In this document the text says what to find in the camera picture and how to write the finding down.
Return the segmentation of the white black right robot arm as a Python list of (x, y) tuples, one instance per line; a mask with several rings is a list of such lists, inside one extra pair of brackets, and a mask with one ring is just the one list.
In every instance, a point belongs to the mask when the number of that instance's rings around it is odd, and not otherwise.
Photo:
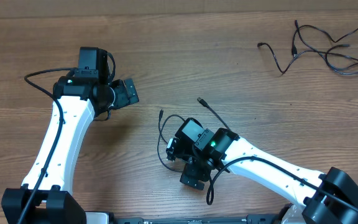
[(167, 142), (167, 159), (186, 162), (181, 182), (214, 200), (214, 185), (223, 172), (251, 179), (289, 201), (275, 223), (358, 224), (358, 185), (341, 169), (327, 173), (302, 168), (264, 152), (227, 128), (216, 132), (188, 118)]

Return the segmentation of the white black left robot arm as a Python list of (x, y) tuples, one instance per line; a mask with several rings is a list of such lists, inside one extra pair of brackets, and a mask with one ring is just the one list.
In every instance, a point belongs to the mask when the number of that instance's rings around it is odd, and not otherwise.
[(113, 223), (109, 212), (87, 212), (73, 198), (73, 178), (84, 136), (103, 113), (139, 102), (134, 82), (116, 80), (112, 53), (81, 47), (78, 66), (53, 91), (52, 115), (37, 158), (18, 189), (7, 188), (1, 206), (8, 223)]

